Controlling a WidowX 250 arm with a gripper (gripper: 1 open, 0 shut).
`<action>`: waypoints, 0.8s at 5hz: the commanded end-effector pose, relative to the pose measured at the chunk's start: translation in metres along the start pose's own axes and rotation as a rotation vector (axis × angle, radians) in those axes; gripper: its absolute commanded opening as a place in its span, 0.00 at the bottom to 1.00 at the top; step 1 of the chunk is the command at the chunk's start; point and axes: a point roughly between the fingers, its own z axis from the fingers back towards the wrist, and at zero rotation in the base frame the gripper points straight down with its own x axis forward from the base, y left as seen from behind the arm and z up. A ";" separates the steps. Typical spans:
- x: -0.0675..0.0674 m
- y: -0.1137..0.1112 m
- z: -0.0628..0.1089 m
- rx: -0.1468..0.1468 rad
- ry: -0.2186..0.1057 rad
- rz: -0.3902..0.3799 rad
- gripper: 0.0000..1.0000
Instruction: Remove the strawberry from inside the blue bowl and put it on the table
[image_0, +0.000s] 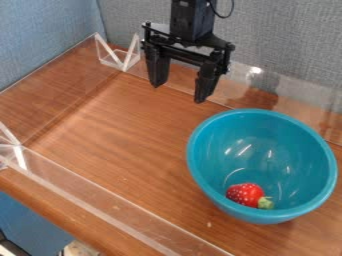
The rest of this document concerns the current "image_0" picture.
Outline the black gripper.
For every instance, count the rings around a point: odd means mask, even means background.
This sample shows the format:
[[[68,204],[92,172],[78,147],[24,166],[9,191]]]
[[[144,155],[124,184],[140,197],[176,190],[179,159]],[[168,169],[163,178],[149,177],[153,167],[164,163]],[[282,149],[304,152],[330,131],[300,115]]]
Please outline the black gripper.
[[[144,22],[143,49],[151,85],[157,88],[168,80],[172,59],[200,67],[195,79],[193,101],[201,103],[212,95],[219,77],[228,72],[235,45],[211,32],[188,40],[172,35],[167,24]]]

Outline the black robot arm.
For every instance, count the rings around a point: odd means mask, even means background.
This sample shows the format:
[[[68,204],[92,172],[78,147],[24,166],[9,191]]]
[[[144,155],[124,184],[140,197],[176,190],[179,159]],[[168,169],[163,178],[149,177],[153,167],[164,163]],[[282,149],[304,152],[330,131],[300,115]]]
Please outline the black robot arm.
[[[155,88],[167,82],[175,59],[199,67],[193,101],[201,103],[212,95],[235,50],[231,42],[213,35],[213,22],[215,17],[228,18],[231,12],[225,16],[217,13],[216,0],[172,0],[169,24],[141,24],[148,79]]]

